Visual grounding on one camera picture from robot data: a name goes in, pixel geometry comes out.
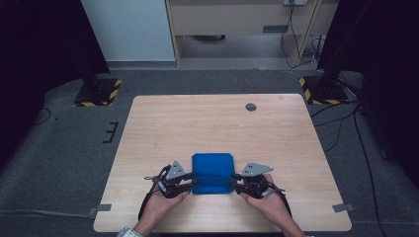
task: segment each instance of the black curtain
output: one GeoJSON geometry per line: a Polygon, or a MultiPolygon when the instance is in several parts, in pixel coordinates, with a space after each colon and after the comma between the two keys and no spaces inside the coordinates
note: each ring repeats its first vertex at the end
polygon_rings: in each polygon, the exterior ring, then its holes
{"type": "Polygon", "coordinates": [[[99,73],[110,71],[80,0],[0,0],[0,169],[48,90],[99,73]]]}
{"type": "Polygon", "coordinates": [[[419,189],[419,2],[409,5],[375,66],[365,74],[360,101],[382,154],[398,161],[419,189]]]}
{"type": "Polygon", "coordinates": [[[368,73],[414,4],[415,0],[340,0],[318,68],[368,73]]]}

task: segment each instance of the white wall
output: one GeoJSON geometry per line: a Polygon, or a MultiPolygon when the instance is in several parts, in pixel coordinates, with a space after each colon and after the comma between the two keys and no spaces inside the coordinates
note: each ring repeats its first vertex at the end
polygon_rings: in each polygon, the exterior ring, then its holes
{"type": "Polygon", "coordinates": [[[82,0],[107,61],[175,61],[164,0],[82,0]]]}

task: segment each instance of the round hole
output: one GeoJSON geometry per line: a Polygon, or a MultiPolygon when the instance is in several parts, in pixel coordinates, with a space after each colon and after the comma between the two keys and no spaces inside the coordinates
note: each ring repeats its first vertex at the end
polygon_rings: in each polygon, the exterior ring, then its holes
{"type": "Polygon", "coordinates": [[[250,111],[250,112],[254,112],[256,111],[256,105],[253,103],[249,103],[246,105],[246,110],[250,111]]]}

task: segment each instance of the metal bracket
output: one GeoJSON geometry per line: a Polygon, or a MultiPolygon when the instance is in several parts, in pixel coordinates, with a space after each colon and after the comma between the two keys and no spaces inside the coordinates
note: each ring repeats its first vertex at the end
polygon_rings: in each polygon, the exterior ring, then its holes
{"type": "Polygon", "coordinates": [[[186,170],[178,161],[174,161],[170,170],[167,172],[166,180],[173,180],[184,175],[186,175],[186,170]]]}
{"type": "Polygon", "coordinates": [[[96,217],[98,211],[111,211],[111,207],[111,204],[98,204],[98,207],[89,208],[89,215],[92,217],[96,217]]]}
{"type": "Polygon", "coordinates": [[[344,210],[347,210],[347,211],[355,210],[354,205],[351,203],[348,203],[348,204],[340,203],[340,204],[333,205],[332,207],[335,210],[335,212],[341,212],[344,210]]]}
{"type": "Polygon", "coordinates": [[[260,165],[253,162],[249,162],[243,169],[243,171],[240,172],[240,175],[242,177],[255,177],[273,170],[274,168],[272,168],[272,166],[260,165]]]}

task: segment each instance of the cable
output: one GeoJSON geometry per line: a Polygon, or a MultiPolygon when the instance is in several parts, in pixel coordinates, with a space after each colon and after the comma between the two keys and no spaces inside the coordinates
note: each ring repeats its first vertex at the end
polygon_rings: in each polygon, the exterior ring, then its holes
{"type": "Polygon", "coordinates": [[[330,105],[330,106],[328,106],[328,107],[326,107],[326,108],[323,108],[323,109],[321,109],[320,111],[318,111],[318,112],[314,113],[314,114],[313,114],[313,115],[311,115],[310,117],[311,117],[311,118],[313,118],[313,117],[317,116],[318,114],[320,114],[320,113],[322,113],[322,112],[324,112],[324,111],[326,111],[326,110],[328,110],[328,109],[330,109],[330,108],[332,108],[332,107],[335,107],[335,106],[347,105],[347,104],[357,103],[357,102],[359,102],[359,101],[348,101],[348,102],[343,102],[343,103],[339,103],[339,104],[330,105]]]}
{"type": "Polygon", "coordinates": [[[346,118],[342,118],[342,119],[341,119],[341,122],[340,122],[340,124],[339,124],[339,129],[338,129],[338,136],[336,137],[335,143],[334,143],[331,147],[329,147],[329,148],[327,148],[327,149],[323,150],[324,152],[328,152],[328,151],[332,150],[333,148],[335,148],[336,144],[338,144],[339,137],[340,137],[340,130],[341,130],[341,128],[342,128],[342,123],[343,123],[343,121],[344,121],[345,119],[347,119],[347,118],[348,118],[348,117],[346,117],[346,118]]]}
{"type": "Polygon", "coordinates": [[[48,112],[48,117],[46,119],[44,119],[43,121],[40,121],[38,123],[33,124],[33,126],[35,125],[41,125],[44,122],[48,121],[51,118],[52,112],[49,109],[43,108],[41,111],[47,111],[48,112]]]}
{"type": "Polygon", "coordinates": [[[357,130],[358,138],[360,139],[361,146],[363,148],[364,157],[366,158],[368,172],[369,172],[369,175],[370,175],[371,188],[372,188],[372,191],[373,191],[374,209],[376,211],[376,218],[377,218],[379,230],[381,231],[382,236],[386,237],[386,234],[384,232],[384,229],[382,227],[381,220],[380,220],[380,217],[379,217],[379,212],[378,212],[377,194],[376,194],[376,186],[374,184],[373,171],[371,169],[370,159],[367,155],[367,151],[366,151],[366,148],[365,148],[365,145],[364,145],[363,138],[361,137],[360,129],[358,128],[357,115],[356,114],[354,114],[354,124],[355,124],[355,129],[357,130]]]}
{"type": "Polygon", "coordinates": [[[300,56],[300,51],[299,51],[299,48],[298,48],[298,42],[296,40],[295,32],[293,31],[293,6],[294,6],[294,2],[293,2],[293,0],[291,0],[290,1],[290,17],[289,17],[288,22],[287,22],[287,29],[290,28],[291,31],[292,31],[292,33],[293,33],[293,40],[295,41],[298,58],[302,62],[301,64],[299,64],[297,66],[291,66],[290,63],[289,63],[289,61],[288,61],[287,53],[286,53],[286,50],[284,49],[284,34],[285,34],[285,31],[283,31],[283,33],[281,34],[281,40],[280,40],[280,42],[281,42],[281,49],[283,50],[284,56],[286,57],[287,65],[290,68],[292,68],[292,69],[298,68],[298,67],[300,67],[300,66],[302,66],[302,65],[304,65],[306,63],[311,62],[311,60],[309,60],[309,61],[302,60],[302,58],[300,56]]]}
{"type": "Polygon", "coordinates": [[[369,171],[369,177],[370,177],[370,182],[371,182],[371,187],[372,187],[372,192],[373,192],[373,203],[374,203],[374,209],[375,209],[375,212],[376,212],[377,223],[378,223],[378,226],[379,226],[379,230],[381,232],[381,235],[383,237],[386,237],[385,231],[384,231],[384,229],[382,227],[381,220],[380,220],[380,217],[379,217],[378,204],[377,204],[377,194],[376,194],[376,186],[375,186],[375,183],[374,183],[374,177],[373,177],[373,171],[372,171],[371,164],[370,164],[370,159],[368,157],[368,154],[367,154],[367,151],[366,151],[366,147],[364,145],[364,140],[361,137],[360,129],[359,129],[358,122],[357,122],[357,110],[359,109],[360,106],[361,105],[357,105],[355,107],[355,109],[348,116],[345,116],[343,118],[337,118],[337,119],[334,119],[334,120],[331,120],[331,121],[328,121],[328,122],[325,122],[325,123],[322,123],[322,124],[318,124],[316,126],[325,125],[327,123],[330,123],[330,122],[333,122],[333,121],[336,121],[336,120],[339,120],[339,119],[341,120],[341,123],[339,124],[338,137],[337,137],[335,143],[330,148],[328,148],[328,149],[326,149],[324,151],[324,152],[327,152],[327,151],[330,151],[331,149],[333,149],[336,146],[337,141],[339,139],[339,134],[340,134],[340,130],[341,130],[341,126],[342,126],[343,121],[345,119],[347,119],[348,117],[350,117],[350,116],[353,117],[355,129],[357,131],[358,138],[360,139],[360,143],[361,143],[361,146],[362,146],[362,149],[363,149],[364,157],[365,157],[366,164],[367,164],[368,171],[369,171]]]}
{"type": "Polygon", "coordinates": [[[267,181],[266,183],[268,183],[269,185],[271,185],[277,193],[279,193],[279,192],[282,192],[282,193],[285,192],[285,190],[278,188],[278,186],[276,186],[272,182],[267,181]]]}
{"type": "Polygon", "coordinates": [[[318,65],[318,58],[320,56],[320,54],[318,53],[320,50],[320,43],[322,40],[326,40],[326,39],[322,39],[321,36],[317,39],[313,39],[311,38],[311,67],[321,73],[324,73],[323,69],[317,69],[317,65],[318,65]],[[314,46],[314,42],[318,40],[318,44],[317,47],[314,46]]]}
{"type": "Polygon", "coordinates": [[[88,214],[69,214],[48,210],[30,210],[30,209],[18,209],[18,210],[0,210],[0,215],[44,215],[52,217],[65,217],[65,218],[82,218],[82,219],[94,219],[95,216],[88,214]]]}

